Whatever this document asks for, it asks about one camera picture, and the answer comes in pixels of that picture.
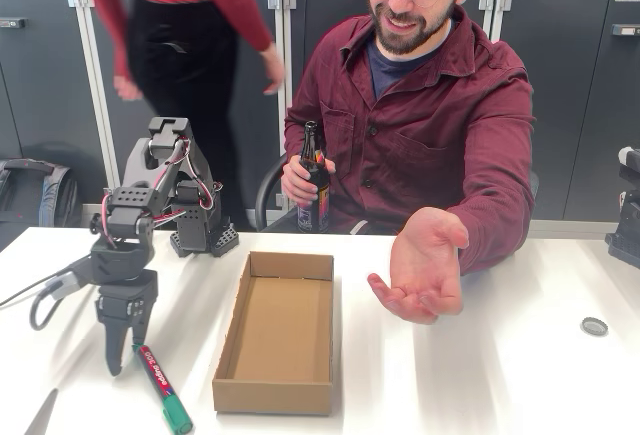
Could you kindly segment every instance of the man's left hand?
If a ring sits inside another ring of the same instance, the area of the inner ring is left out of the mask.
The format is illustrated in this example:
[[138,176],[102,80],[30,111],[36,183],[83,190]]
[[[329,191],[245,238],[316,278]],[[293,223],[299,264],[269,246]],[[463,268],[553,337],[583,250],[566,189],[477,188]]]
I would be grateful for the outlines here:
[[375,273],[369,285],[404,320],[432,324],[439,315],[456,315],[462,310],[458,248],[468,245],[469,234],[456,215],[422,208],[393,242],[391,288]]

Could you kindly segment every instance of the bottle cap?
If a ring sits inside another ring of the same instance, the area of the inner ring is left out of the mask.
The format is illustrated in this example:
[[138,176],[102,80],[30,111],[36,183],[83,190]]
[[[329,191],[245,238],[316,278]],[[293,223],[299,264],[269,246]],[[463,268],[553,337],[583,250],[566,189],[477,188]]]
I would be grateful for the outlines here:
[[587,317],[582,320],[581,325],[585,332],[596,337],[604,337],[609,332],[607,324],[597,318]]

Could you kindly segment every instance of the maroon button-up shirt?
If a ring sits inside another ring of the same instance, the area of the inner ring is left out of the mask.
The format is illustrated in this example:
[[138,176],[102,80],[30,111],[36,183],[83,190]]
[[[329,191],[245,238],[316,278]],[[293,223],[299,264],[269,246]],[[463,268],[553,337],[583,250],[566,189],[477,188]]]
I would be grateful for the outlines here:
[[285,148],[299,154],[304,123],[322,125],[333,229],[368,220],[400,230],[419,208],[455,213],[469,231],[462,272],[519,248],[533,209],[532,88],[522,61],[493,44],[456,7],[437,54],[376,100],[365,44],[369,16],[322,39],[285,120]]

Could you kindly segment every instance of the beard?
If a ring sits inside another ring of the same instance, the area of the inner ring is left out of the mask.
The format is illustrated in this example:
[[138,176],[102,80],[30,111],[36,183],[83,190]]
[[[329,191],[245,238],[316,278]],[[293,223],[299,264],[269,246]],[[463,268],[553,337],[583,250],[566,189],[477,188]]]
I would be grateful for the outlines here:
[[[431,35],[443,27],[453,14],[454,7],[455,1],[452,2],[445,11],[427,22],[427,20],[420,15],[395,13],[383,3],[379,3],[374,9],[371,6],[371,0],[369,0],[369,15],[371,15],[376,29],[376,36],[382,47],[393,55],[407,55],[426,43],[426,41],[431,38]],[[418,31],[413,35],[400,35],[390,32],[382,26],[382,17],[388,17],[390,20],[400,23],[415,24]]]

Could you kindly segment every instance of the black backpack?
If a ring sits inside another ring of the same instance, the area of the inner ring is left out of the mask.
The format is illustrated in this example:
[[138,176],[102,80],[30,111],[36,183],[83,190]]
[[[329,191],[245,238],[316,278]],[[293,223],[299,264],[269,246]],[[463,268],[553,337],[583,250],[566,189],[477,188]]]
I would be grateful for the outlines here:
[[26,158],[0,160],[0,251],[28,227],[78,227],[81,218],[70,168]]

